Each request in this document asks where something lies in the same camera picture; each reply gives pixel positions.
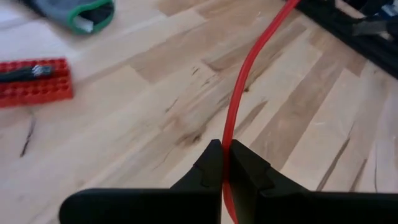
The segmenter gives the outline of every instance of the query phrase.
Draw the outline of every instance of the red cable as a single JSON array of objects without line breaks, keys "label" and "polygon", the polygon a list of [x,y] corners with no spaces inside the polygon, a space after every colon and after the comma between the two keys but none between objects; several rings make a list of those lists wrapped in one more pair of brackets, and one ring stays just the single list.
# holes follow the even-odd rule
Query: red cable
[{"label": "red cable", "polygon": [[261,34],[260,38],[254,44],[250,50],[248,56],[243,62],[241,71],[239,72],[238,79],[236,80],[235,88],[232,93],[231,102],[229,103],[228,114],[226,117],[224,134],[223,134],[223,156],[224,156],[224,181],[223,181],[223,193],[224,193],[224,203],[226,209],[231,216],[235,224],[238,223],[236,219],[234,202],[232,199],[231,187],[229,185],[229,147],[232,143],[232,138],[234,134],[234,127],[236,121],[236,115],[238,113],[239,102],[241,101],[244,84],[249,76],[251,67],[253,66],[254,60],[257,55],[266,44],[266,42],[271,38],[277,28],[280,26],[282,21],[287,17],[287,15],[293,10],[293,8],[299,3],[300,0],[288,0],[283,8],[279,11],[278,15],[275,16],[274,20],[269,24],[264,33]]}]

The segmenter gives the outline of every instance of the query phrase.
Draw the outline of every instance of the red bit holder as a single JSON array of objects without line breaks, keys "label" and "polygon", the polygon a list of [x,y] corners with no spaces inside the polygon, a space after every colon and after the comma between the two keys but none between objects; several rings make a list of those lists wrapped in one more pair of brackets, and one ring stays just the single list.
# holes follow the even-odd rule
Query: red bit holder
[{"label": "red bit holder", "polygon": [[0,108],[73,98],[72,78],[65,58],[1,62],[0,72],[10,72],[35,65],[51,65],[54,72],[49,77],[34,81],[0,83]]}]

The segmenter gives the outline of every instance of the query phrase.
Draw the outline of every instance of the green edge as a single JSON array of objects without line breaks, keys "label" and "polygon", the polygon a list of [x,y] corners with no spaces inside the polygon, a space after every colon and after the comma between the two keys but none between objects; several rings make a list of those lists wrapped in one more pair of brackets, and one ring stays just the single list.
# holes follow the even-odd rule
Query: green edge
[{"label": "green edge", "polygon": [[112,0],[97,0],[96,2],[93,2],[91,4],[85,4],[82,6],[78,6],[76,7],[69,15],[68,18],[68,27],[71,28],[71,30],[76,33],[76,34],[93,34],[96,33],[98,31],[100,31],[101,29],[103,29],[104,27],[106,27],[113,19],[113,15],[114,12],[112,12],[108,18],[106,18],[104,21],[100,22],[99,24],[95,25],[93,28],[93,31],[90,33],[87,33],[86,31],[84,31],[83,29],[80,29],[78,27],[76,27],[73,23],[73,18],[75,18],[77,15],[79,15],[81,12],[83,11],[87,11],[87,10],[92,10],[95,9],[97,7],[102,6],[103,4],[106,3],[111,3],[112,5],[114,5]]}]

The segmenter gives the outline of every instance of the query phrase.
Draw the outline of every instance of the hardwood floor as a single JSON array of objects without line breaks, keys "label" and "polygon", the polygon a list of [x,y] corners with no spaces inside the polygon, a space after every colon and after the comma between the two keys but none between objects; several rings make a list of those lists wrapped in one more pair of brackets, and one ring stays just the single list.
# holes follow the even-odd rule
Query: hardwood floor
[{"label": "hardwood floor", "polygon": [[[75,98],[0,110],[0,223],[58,223],[90,187],[169,187],[221,138],[242,61],[279,0],[118,0],[75,36],[0,2],[0,60],[66,56]],[[256,60],[235,138],[310,190],[398,192],[398,83],[298,11]],[[223,214],[223,223],[231,223]]]}]

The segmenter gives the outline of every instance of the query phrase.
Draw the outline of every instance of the black frame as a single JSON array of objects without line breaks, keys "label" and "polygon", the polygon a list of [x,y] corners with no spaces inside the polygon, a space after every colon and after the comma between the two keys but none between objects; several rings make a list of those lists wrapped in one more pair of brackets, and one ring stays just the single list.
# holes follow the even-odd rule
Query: black frame
[{"label": "black frame", "polygon": [[379,35],[353,36],[353,24],[360,20],[345,14],[335,5],[335,0],[301,0],[296,8],[394,78],[398,78],[396,42]]}]

